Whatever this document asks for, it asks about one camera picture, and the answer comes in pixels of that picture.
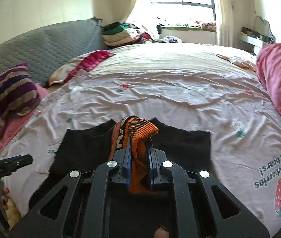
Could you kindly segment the right hand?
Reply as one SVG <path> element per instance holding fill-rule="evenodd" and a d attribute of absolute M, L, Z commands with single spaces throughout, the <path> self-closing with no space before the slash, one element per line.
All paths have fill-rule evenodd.
<path fill-rule="evenodd" d="M 155 231 L 154 238 L 169 238 L 169 231 L 164 227 L 159 227 Z"/>

